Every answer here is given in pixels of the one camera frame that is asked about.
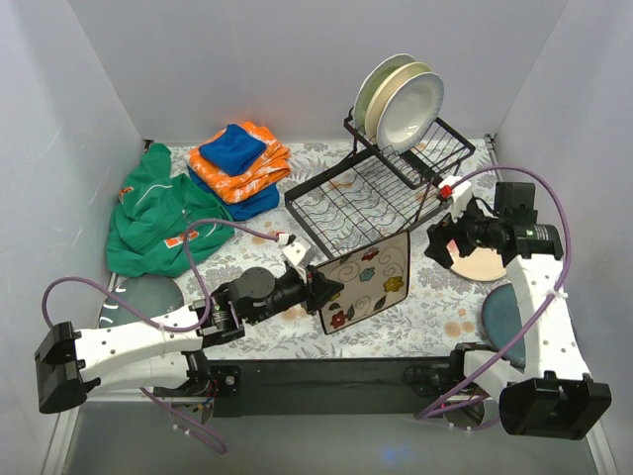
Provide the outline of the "cream and green round plate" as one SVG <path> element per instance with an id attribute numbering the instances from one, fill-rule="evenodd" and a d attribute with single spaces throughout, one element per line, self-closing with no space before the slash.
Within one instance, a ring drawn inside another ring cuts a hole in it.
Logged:
<path id="1" fill-rule="evenodd" d="M 391 97 L 407 80 L 430 71 L 431 68 L 426 63 L 414 61 L 391 73 L 376 90 L 367 109 L 365 123 L 357 129 L 362 130 L 369 139 L 374 140 L 380 117 Z"/>

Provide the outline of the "pink and cream round plate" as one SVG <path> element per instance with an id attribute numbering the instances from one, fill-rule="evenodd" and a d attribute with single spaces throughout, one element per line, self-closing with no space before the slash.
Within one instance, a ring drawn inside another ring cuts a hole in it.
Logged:
<path id="1" fill-rule="evenodd" d="M 461 257 L 454 240 L 448 243 L 447 249 L 453 260 L 450 270 L 461 277 L 479 282 L 492 282 L 506 275 L 501 256 L 492 249 L 477 247 L 469 256 Z"/>

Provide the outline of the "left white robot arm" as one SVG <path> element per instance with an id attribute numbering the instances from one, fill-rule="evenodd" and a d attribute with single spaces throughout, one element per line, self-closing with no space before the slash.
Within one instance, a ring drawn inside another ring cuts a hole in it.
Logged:
<path id="1" fill-rule="evenodd" d="M 207 347 L 225 344 L 296 305 L 314 314 L 343 284 L 315 267 L 287 267 L 274 276 L 252 267 L 221 285 L 209 302 L 198 301 L 149 322 L 77 330 L 51 325 L 35 353 L 38 404 L 43 414 L 74 409 L 111 391 L 158 387 L 176 396 L 216 392 L 219 376 Z"/>

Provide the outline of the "right blue glazed plate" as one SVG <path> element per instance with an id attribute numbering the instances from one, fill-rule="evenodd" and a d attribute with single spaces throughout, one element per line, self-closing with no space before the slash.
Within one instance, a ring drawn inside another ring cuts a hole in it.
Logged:
<path id="1" fill-rule="evenodd" d="M 522 328 L 516 296 L 510 284 L 493 290 L 484 300 L 481 320 L 494 351 L 505 346 Z"/>

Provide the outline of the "white scalloped plate back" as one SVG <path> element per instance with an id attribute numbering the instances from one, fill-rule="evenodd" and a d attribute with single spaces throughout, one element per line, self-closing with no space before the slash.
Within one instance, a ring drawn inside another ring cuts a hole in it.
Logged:
<path id="1" fill-rule="evenodd" d="M 404 153 L 418 145 L 439 116 L 444 84 L 433 72 L 408 79 L 389 99 L 375 136 L 383 152 Z"/>

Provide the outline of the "orange patterned cloth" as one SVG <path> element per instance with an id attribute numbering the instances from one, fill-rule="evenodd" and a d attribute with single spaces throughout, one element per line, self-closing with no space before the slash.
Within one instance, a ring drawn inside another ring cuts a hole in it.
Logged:
<path id="1" fill-rule="evenodd" d="M 216 133 L 207 142 L 192 148 L 188 158 L 189 167 L 225 202 L 231 204 L 249 198 L 267 186 L 277 183 L 291 172 L 290 149 L 282 144 L 266 127 L 257 126 L 251 122 L 236 125 L 241 126 L 253 137 L 266 143 L 266 150 L 245 173 L 229 176 L 204 160 L 199 154 L 200 145 L 217 139 L 226 128 Z"/>

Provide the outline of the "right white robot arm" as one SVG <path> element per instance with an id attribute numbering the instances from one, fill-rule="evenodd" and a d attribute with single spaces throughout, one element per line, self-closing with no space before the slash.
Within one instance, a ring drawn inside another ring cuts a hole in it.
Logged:
<path id="1" fill-rule="evenodd" d="M 582 439 L 611 404 L 607 384 L 593 380 L 581 355 L 562 282 L 569 271 L 558 230 L 538 223 L 532 183 L 500 182 L 484 212 L 464 178 L 450 176 L 438 197 L 448 213 L 428 231 L 425 255 L 444 268 L 454 242 L 462 257 L 478 248 L 502 260 L 517 301 L 521 329 L 498 351 L 458 350 L 447 369 L 452 394 L 480 387 L 498 406 L 512 435 Z"/>

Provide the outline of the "white scalloped plate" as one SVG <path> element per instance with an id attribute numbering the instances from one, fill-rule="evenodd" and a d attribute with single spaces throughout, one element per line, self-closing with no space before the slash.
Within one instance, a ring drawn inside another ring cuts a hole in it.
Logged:
<path id="1" fill-rule="evenodd" d="M 383 152 L 404 153 L 418 145 L 439 116 L 444 84 L 433 72 L 408 79 L 389 99 L 375 136 Z"/>
<path id="2" fill-rule="evenodd" d="M 364 125 L 370 101 L 383 81 L 398 68 L 412 62 L 414 62 L 414 58 L 410 54 L 394 54 L 378 64 L 364 79 L 352 109 L 352 120 L 356 128 Z"/>

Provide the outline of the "white scalloped plate front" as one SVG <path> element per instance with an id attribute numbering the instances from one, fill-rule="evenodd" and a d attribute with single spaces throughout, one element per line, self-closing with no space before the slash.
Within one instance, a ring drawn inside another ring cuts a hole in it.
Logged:
<path id="1" fill-rule="evenodd" d="M 412 62 L 414 62 L 414 58 L 410 54 L 394 54 L 378 64 L 364 79 L 352 109 L 352 120 L 356 128 L 364 125 L 370 101 L 383 81 L 398 68 Z"/>

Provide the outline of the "green jacket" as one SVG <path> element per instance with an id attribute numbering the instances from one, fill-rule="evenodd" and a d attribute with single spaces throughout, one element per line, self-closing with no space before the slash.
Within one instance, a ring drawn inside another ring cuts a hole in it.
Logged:
<path id="1" fill-rule="evenodd" d="M 187 175 L 172 177 L 170 172 L 169 148 L 154 143 L 126 178 L 106 241 L 110 271 L 127 277 L 178 277 L 190 269 L 183 250 L 187 227 L 205 219 L 232 220 L 217 198 Z"/>

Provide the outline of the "square floral plate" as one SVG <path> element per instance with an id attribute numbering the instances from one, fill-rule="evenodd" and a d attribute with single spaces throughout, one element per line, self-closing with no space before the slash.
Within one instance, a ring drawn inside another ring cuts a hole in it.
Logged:
<path id="1" fill-rule="evenodd" d="M 343 289 L 319 310 L 326 334 L 367 320 L 407 298 L 410 237 L 403 231 L 320 264 L 317 269 Z"/>

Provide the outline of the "floral patterned table mat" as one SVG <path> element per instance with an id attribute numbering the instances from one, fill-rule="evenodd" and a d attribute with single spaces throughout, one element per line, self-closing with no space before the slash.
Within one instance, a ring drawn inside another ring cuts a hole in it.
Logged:
<path id="1" fill-rule="evenodd" d="M 278 184 L 280 193 L 337 164 L 351 150 L 350 142 L 291 143 L 292 173 Z M 282 202 L 246 225 L 274 235 L 286 231 L 305 236 Z M 426 233 L 411 232 L 410 286 L 407 298 L 392 308 L 340 332 L 324 334 L 318 315 L 294 307 L 255 327 L 245 336 L 207 348 L 212 359 L 316 359 L 398 356 L 444 356 L 459 342 L 484 341 L 481 309 L 486 297 L 505 280 L 477 282 L 446 271 L 424 258 Z M 198 269 L 209 290 L 238 277 L 253 266 L 284 270 L 280 248 L 261 237 L 236 231 Z M 173 280 L 184 304 L 202 298 L 192 272 Z"/>

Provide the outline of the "left blue glazed plate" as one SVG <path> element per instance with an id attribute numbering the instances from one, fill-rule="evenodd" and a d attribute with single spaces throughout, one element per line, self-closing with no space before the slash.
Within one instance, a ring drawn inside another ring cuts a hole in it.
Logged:
<path id="1" fill-rule="evenodd" d="M 168 314 L 184 306 L 178 285 L 168 277 L 143 275 L 119 282 L 113 293 L 149 318 Z M 138 318 L 112 297 L 103 303 L 99 329 L 137 323 Z"/>

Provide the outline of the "blue glazed plate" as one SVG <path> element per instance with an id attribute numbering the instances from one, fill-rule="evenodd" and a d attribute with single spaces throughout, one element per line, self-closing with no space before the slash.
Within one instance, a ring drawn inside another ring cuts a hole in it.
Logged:
<path id="1" fill-rule="evenodd" d="M 516 296 L 510 284 L 493 290 L 484 300 L 481 320 L 494 351 L 505 346 L 522 328 Z"/>
<path id="2" fill-rule="evenodd" d="M 143 275 L 119 282 L 113 293 L 149 318 L 168 314 L 184 306 L 178 285 L 168 277 Z M 99 329 L 137 323 L 138 318 L 112 297 L 103 303 Z"/>

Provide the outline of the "blue cloth bottom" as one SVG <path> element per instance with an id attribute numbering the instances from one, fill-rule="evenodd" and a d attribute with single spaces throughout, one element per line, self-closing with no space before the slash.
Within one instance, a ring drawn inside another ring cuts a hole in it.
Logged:
<path id="1" fill-rule="evenodd" d="M 198 185 L 203 191 L 210 193 L 226 208 L 228 213 L 236 222 L 243 222 L 254 218 L 264 212 L 275 209 L 279 205 L 280 193 L 277 185 L 272 184 L 258 191 L 249 198 L 238 203 L 225 202 L 195 171 L 188 167 L 189 176 L 192 181 Z"/>

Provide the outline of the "blue folded towel top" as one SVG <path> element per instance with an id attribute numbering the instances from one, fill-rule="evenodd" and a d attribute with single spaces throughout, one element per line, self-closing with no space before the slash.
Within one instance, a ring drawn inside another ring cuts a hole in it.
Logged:
<path id="1" fill-rule="evenodd" d="M 266 143 L 230 124 L 217 139 L 199 146 L 199 154 L 229 176 L 245 173 L 266 150 Z"/>

